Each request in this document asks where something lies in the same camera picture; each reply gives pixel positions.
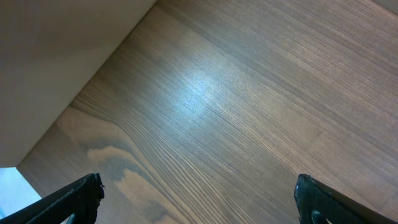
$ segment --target wooden surface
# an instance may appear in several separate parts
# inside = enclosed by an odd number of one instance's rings
[[[300,173],[398,220],[397,62],[372,1],[160,0],[18,168],[98,223],[298,223]]]
[[[0,1],[0,167],[25,158],[154,3]]]

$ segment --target beige wall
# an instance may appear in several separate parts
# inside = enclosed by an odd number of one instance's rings
[[[0,167],[20,163],[154,2],[0,1]]]

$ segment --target light blue surface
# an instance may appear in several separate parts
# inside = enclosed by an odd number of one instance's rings
[[[40,200],[25,178],[13,168],[0,168],[0,218]]]

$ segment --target wood grain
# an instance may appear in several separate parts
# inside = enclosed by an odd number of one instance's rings
[[[19,170],[100,172],[98,223],[298,223],[300,173],[396,219],[397,53],[368,0],[160,0]]]

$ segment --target white floor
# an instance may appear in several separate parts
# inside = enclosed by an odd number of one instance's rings
[[[40,199],[15,167],[0,168],[0,219]]]

